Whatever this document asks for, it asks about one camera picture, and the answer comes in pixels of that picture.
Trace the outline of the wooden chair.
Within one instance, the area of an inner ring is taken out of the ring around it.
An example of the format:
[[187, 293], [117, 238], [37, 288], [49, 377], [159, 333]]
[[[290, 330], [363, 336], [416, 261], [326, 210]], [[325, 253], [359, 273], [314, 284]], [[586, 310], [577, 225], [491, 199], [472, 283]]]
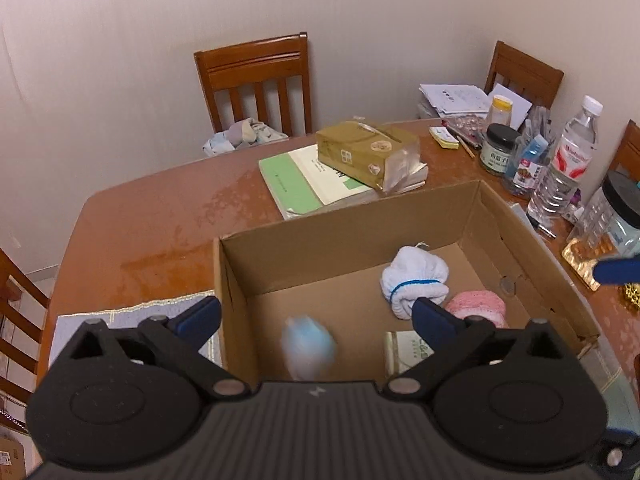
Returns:
[[563, 77], [562, 70], [498, 40], [484, 91], [489, 93], [496, 84], [502, 84], [534, 105], [541, 105], [550, 110]]
[[288, 81], [300, 80], [304, 114], [303, 134], [314, 131], [312, 114], [309, 41], [306, 32], [294, 35], [242, 42], [233, 46], [194, 53], [198, 79], [210, 122], [216, 132], [224, 130], [216, 95], [224, 92], [236, 120], [246, 117], [241, 90], [253, 91], [257, 118], [268, 122], [265, 85], [276, 85], [282, 131], [294, 132], [292, 108], [288, 96]]
[[[50, 298], [12, 261], [1, 252], [1, 327], [15, 328], [35, 344], [41, 344], [43, 329], [24, 315], [18, 305], [24, 296], [35, 300], [44, 310]], [[15, 364], [35, 375], [38, 359], [18, 348], [7, 336], [1, 335], [1, 392], [25, 405], [32, 393], [9, 378], [10, 365]]]

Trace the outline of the wooden chair right side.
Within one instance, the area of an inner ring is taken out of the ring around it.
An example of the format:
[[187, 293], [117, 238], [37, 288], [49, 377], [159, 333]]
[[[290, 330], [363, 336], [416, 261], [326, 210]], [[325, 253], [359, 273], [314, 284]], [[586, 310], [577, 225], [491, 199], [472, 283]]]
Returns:
[[534, 105], [541, 105], [550, 110], [563, 77], [562, 70], [498, 40], [484, 91], [489, 93], [496, 84], [502, 84]]

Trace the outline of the green white C&S box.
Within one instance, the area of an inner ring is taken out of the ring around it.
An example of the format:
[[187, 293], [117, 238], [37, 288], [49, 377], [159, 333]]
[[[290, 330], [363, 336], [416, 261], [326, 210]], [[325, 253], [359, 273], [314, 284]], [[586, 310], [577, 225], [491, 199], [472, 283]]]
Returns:
[[388, 377], [405, 373], [434, 354], [434, 350], [414, 330], [387, 332], [384, 350]]

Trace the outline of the yellow lid jar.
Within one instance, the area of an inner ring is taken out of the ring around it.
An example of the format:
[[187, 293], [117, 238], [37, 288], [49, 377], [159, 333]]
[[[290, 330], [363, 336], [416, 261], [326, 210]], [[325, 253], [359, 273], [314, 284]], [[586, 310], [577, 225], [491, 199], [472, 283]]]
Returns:
[[494, 94], [486, 117], [487, 125], [503, 125], [510, 127], [513, 101], [502, 94]]

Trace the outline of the small yellow white box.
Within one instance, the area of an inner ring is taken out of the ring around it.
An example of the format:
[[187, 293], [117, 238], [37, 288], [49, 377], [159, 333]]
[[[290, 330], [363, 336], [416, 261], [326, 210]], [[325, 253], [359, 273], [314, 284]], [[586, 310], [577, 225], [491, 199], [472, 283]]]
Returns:
[[460, 143], [446, 127], [438, 126], [431, 127], [430, 133], [435, 142], [445, 150], [457, 150], [460, 148]]

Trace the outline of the white sock blue stripes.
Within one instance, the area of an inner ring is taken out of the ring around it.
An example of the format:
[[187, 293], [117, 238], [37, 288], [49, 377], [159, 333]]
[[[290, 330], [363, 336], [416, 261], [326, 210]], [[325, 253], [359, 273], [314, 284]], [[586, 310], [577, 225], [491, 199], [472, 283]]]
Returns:
[[449, 268], [445, 260], [419, 244], [398, 250], [393, 261], [383, 270], [380, 285], [393, 315], [410, 321], [413, 304], [419, 298], [442, 304], [449, 295], [448, 278]]

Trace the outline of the pink knitted sock roll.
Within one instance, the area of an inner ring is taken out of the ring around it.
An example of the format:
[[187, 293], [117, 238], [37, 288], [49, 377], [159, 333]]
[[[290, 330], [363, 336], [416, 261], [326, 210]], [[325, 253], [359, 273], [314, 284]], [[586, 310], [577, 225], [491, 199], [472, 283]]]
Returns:
[[490, 290], [460, 292], [447, 302], [445, 310], [462, 320], [469, 316], [481, 316], [498, 328], [508, 327], [506, 304]]

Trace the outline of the wooden chair left side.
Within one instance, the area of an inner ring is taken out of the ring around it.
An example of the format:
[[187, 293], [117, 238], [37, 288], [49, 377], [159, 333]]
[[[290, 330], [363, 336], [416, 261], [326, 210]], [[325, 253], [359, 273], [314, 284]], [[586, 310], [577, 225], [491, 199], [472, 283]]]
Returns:
[[[1, 252], [1, 327], [15, 328], [35, 344], [41, 344], [43, 329], [24, 315], [18, 305], [24, 296], [35, 300], [44, 310], [50, 298], [12, 261]], [[1, 392], [25, 405], [32, 393], [9, 378], [10, 365], [15, 364], [35, 375], [38, 359], [18, 348], [7, 336], [1, 335]]]

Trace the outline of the stack of papers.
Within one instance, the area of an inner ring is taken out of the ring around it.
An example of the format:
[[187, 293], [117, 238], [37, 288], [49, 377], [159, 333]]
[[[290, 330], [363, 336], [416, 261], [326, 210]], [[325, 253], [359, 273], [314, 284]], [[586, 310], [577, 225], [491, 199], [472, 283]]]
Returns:
[[476, 115], [485, 118], [494, 96], [504, 96], [512, 101], [511, 127], [521, 127], [533, 103], [502, 84], [494, 84], [489, 93], [472, 84], [421, 84], [418, 102], [421, 118], [449, 118]]

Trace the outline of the clothes on chair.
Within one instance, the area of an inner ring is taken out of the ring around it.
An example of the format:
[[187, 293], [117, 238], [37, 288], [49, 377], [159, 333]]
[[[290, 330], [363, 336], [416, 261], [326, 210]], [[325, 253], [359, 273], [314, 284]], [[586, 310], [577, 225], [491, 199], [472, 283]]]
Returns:
[[204, 143], [203, 152], [207, 157], [216, 157], [284, 140], [288, 140], [286, 133], [274, 130], [257, 119], [246, 118], [235, 122], [227, 130], [216, 132]]

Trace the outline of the cardboard box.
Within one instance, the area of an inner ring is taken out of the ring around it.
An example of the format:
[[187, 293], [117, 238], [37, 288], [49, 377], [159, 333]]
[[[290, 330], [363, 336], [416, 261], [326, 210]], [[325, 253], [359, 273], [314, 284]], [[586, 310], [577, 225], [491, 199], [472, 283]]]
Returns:
[[548, 320], [575, 354], [600, 332], [530, 223], [472, 181], [221, 237], [214, 244], [222, 365], [257, 384], [291, 372], [286, 328], [309, 318], [330, 335], [323, 380], [388, 374], [386, 337], [416, 300], [522, 328]]

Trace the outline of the gold ornament coaster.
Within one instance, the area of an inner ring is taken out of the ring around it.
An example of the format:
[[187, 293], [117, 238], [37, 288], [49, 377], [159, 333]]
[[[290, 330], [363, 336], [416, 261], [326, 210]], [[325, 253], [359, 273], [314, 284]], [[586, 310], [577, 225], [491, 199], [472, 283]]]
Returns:
[[628, 283], [623, 286], [623, 293], [626, 300], [636, 309], [640, 309], [640, 284]]

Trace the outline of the blue white round toy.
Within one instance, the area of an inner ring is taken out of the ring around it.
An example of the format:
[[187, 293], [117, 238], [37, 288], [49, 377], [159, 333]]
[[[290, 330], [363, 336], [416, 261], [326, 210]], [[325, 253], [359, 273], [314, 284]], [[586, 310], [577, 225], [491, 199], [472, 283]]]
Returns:
[[309, 316], [299, 316], [285, 321], [281, 349], [291, 378], [313, 382], [332, 365], [336, 342], [323, 325]]

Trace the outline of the gold wrapped package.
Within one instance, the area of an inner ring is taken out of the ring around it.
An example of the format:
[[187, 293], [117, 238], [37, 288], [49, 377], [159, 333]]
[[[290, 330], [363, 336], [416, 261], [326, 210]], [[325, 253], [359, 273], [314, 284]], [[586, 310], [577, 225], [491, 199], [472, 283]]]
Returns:
[[316, 142], [320, 162], [383, 194], [404, 184], [421, 163], [415, 134], [364, 119], [326, 127]]

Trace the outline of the green white book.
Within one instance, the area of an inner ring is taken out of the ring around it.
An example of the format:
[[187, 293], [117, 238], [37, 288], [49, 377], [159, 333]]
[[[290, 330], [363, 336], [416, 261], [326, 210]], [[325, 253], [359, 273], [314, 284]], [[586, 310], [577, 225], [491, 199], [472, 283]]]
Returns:
[[404, 184], [383, 194], [320, 162], [317, 145], [264, 158], [258, 162], [258, 167], [285, 220], [413, 191], [424, 185], [428, 175], [427, 164], [421, 162]]

